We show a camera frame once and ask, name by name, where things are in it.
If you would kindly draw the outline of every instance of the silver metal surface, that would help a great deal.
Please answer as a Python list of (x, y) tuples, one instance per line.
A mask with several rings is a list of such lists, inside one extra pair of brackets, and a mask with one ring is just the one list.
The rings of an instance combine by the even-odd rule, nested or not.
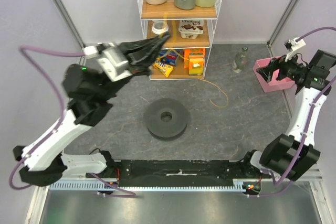
[(36, 187), (30, 202), (25, 224), (40, 223), (45, 202), (48, 196), (48, 187)]
[(325, 195), (322, 182), (311, 182), (311, 190), (323, 224), (335, 223), (332, 207)]
[[(275, 178), (278, 180), (280, 175), (275, 173)], [(244, 182), (253, 182), (255, 179), (249, 178), (240, 178), (240, 179), (233, 179), (233, 181), (244, 181)], [(263, 179), (263, 181), (271, 182), (272, 179)], [(315, 164), (313, 165), (308, 171), (306, 171), (298, 180), (298, 182), (322, 182), (322, 175), (318, 166)]]
[(69, 27), (70, 31), (72, 32), (73, 36), (75, 37), (76, 41), (78, 42), (79, 46), (81, 48), (84, 48), (84, 42), (82, 38), (80, 37), (74, 23), (72, 22), (72, 19), (70, 18), (69, 13), (67, 12), (62, 0), (53, 0), (57, 9), (59, 10), (62, 18), (64, 19), (65, 23)]
[(289, 4), (287, 5), (284, 14), (282, 15), (282, 17), (280, 18), (279, 23), (277, 24), (274, 32), (272, 33), (270, 39), (268, 40), (268, 45), (272, 46), (272, 44), (274, 43), (274, 41), (276, 40), (276, 38), (278, 37), (279, 33), (281, 32), (283, 26), (285, 25), (288, 17), (290, 16), (290, 14), (292, 13), (293, 9), (295, 8), (296, 4), (297, 4), (298, 0), (290, 0)]
[[(262, 183), (272, 193), (272, 183)], [(91, 191), (50, 191), (46, 223), (322, 223), (309, 183), (277, 197), (247, 198), (225, 192), (139, 192), (137, 198), (102, 197)]]

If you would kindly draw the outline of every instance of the snack package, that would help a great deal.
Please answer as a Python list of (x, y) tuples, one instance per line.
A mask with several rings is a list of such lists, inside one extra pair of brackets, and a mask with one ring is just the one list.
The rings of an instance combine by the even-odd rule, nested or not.
[(187, 48), (184, 50), (184, 68), (189, 68), (189, 58), (204, 58), (205, 48)]
[(200, 76), (204, 70), (204, 58), (190, 58), (189, 61), (189, 75)]
[(153, 67), (158, 69), (161, 73), (164, 74), (164, 76), (168, 77), (170, 73), (173, 71), (174, 67), (170, 66), (168, 64), (165, 64), (163, 62), (160, 62), (160, 60), (156, 60), (153, 64)]
[[(179, 54), (183, 54), (181, 52), (181, 50), (176, 50), (176, 52), (178, 52)], [(160, 56), (163, 56), (167, 53), (167, 50), (161, 50), (159, 52)], [(176, 67), (177, 64), (177, 59), (178, 59), (178, 55), (174, 52), (174, 51), (170, 51), (168, 55), (166, 55), (165, 57), (161, 58), (160, 60), (166, 64), (172, 65)]]

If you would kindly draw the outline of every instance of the orange box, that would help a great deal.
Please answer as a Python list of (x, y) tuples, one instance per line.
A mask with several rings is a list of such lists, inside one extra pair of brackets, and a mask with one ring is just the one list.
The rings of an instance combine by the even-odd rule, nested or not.
[(190, 76), (200, 76), (203, 74), (203, 70), (204, 70), (204, 57), (190, 58), (189, 61)]
[(184, 50), (184, 68), (189, 68), (190, 58), (204, 58), (205, 48), (187, 48)]

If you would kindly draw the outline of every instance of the white label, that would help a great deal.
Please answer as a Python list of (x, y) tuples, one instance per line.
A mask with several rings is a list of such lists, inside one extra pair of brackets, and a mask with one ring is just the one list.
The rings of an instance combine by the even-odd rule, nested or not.
[(237, 68), (238, 68), (238, 67), (237, 67), (237, 64), (236, 64), (235, 61), (233, 61), (233, 63), (232, 63), (232, 67), (233, 67), (234, 69), (237, 69)]

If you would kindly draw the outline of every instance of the yellow snack bag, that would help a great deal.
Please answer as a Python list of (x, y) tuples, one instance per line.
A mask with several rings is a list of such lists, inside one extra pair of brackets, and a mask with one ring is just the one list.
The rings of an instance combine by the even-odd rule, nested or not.
[(156, 60), (153, 66), (158, 69), (164, 76), (168, 77), (170, 73), (173, 71), (174, 67), (165, 63)]

